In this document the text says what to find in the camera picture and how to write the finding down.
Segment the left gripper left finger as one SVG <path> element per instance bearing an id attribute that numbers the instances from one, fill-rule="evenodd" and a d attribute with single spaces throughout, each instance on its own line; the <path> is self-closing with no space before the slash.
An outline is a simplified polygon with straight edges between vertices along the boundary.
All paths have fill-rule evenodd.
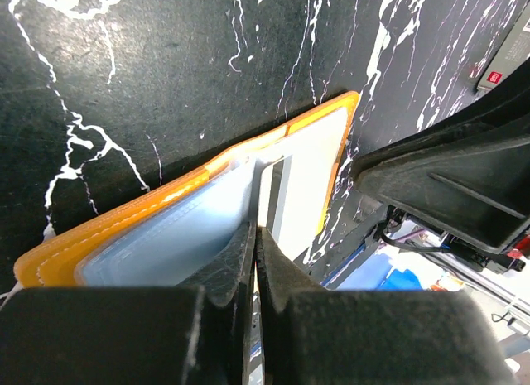
<path id="1" fill-rule="evenodd" d="M 245 384 L 255 223 L 179 286 L 38 287 L 1 312 L 4 384 Z"/>

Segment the orange leather card holder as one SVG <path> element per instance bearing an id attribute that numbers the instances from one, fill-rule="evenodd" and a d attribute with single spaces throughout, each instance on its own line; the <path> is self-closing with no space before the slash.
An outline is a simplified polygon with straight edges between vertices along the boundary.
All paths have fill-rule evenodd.
<path id="1" fill-rule="evenodd" d="M 292 156 L 281 244 L 295 258 L 324 228 L 359 94 L 348 92 L 19 257 L 25 288 L 173 286 L 258 223 L 263 168 Z"/>

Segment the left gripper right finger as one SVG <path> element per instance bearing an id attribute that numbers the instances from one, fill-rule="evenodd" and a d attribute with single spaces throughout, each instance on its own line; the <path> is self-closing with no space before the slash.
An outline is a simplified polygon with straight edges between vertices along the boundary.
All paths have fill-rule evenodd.
<path id="1" fill-rule="evenodd" d="M 257 231 L 266 384 L 512 384 L 461 291 L 329 291 Z"/>

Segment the gold card with magnetic stripe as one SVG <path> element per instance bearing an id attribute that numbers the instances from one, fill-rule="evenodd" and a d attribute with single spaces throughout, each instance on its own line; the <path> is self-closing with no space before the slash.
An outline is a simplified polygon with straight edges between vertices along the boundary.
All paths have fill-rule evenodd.
<path id="1" fill-rule="evenodd" d="M 258 227 L 268 230 L 285 255 L 288 250 L 282 246 L 281 236 L 291 169 L 292 156 L 282 156 L 265 165 L 258 192 Z"/>

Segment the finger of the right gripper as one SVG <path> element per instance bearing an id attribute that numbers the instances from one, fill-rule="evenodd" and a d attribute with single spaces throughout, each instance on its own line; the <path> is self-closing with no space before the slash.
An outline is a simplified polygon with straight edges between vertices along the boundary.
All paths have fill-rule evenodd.
<path id="1" fill-rule="evenodd" d="M 487 253 L 529 228 L 529 63 L 439 123 L 355 160 L 355 188 Z"/>

